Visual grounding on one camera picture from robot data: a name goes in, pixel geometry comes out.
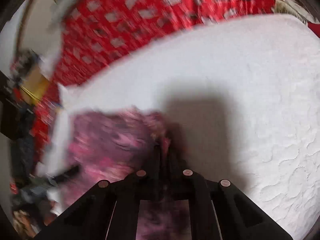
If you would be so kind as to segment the purple floral cloth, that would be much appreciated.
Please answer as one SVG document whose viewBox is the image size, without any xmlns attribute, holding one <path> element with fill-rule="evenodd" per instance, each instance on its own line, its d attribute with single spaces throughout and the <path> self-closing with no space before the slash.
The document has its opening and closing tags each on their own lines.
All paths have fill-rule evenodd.
<svg viewBox="0 0 320 240">
<path fill-rule="evenodd" d="M 138 171 L 155 146 L 168 151 L 167 122 L 158 112 L 136 108 L 116 113 L 84 112 L 73 117 L 66 162 L 80 172 L 62 187 L 65 207 L 75 203 L 98 181 L 116 182 Z M 189 239 L 190 219 L 185 201 L 164 197 L 145 204 L 139 216 L 138 239 Z"/>
</svg>

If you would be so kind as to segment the pile of dark clothes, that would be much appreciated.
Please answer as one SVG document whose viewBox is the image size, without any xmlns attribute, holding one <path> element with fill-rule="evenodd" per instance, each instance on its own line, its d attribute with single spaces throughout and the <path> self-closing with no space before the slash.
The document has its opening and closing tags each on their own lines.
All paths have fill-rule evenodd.
<svg viewBox="0 0 320 240">
<path fill-rule="evenodd" d="M 38 62 L 32 50 L 19 52 L 12 75 L 1 73 L 1 133 L 10 140 L 11 176 L 23 183 L 29 179 L 34 162 L 34 139 L 30 133 L 35 119 L 33 102 L 22 96 L 22 82 Z"/>
</svg>

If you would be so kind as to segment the white quilted mat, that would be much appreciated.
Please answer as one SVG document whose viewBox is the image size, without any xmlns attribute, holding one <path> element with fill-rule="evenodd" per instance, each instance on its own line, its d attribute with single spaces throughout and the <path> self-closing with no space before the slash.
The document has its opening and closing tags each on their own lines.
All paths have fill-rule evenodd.
<svg viewBox="0 0 320 240">
<path fill-rule="evenodd" d="M 61 93 L 48 174 L 65 167 L 73 114 L 135 106 L 179 124 L 191 168 L 230 180 L 292 238 L 319 217 L 319 38 L 291 15 L 182 31 Z"/>
</svg>

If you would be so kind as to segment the yellow cardboard box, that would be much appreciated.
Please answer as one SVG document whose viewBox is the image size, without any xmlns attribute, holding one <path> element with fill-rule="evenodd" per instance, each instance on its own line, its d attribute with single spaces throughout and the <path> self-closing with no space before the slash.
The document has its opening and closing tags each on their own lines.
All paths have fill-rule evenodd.
<svg viewBox="0 0 320 240">
<path fill-rule="evenodd" d="M 36 64 L 34 65 L 20 85 L 22 99 L 29 105 L 36 105 L 41 101 L 49 86 L 49 80 L 46 79 Z"/>
</svg>

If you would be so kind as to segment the red penguin print blanket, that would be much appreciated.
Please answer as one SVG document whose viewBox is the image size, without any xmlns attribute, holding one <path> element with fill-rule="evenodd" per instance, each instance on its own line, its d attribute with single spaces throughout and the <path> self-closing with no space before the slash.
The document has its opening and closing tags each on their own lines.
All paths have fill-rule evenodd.
<svg viewBox="0 0 320 240">
<path fill-rule="evenodd" d="M 59 101 L 58 85 L 80 85 L 121 57 L 176 31 L 254 14 L 271 14 L 276 0 L 57 0 L 51 25 L 62 47 L 35 108 L 32 165 L 42 158 Z"/>
</svg>

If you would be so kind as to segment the red cloth at right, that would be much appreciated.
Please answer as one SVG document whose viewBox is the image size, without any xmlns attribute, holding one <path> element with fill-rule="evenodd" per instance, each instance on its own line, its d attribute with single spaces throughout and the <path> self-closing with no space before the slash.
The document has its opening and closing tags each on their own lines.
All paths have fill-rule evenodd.
<svg viewBox="0 0 320 240">
<path fill-rule="evenodd" d="M 308 22 L 308 28 L 318 37 L 320 38 L 320 24 Z"/>
</svg>

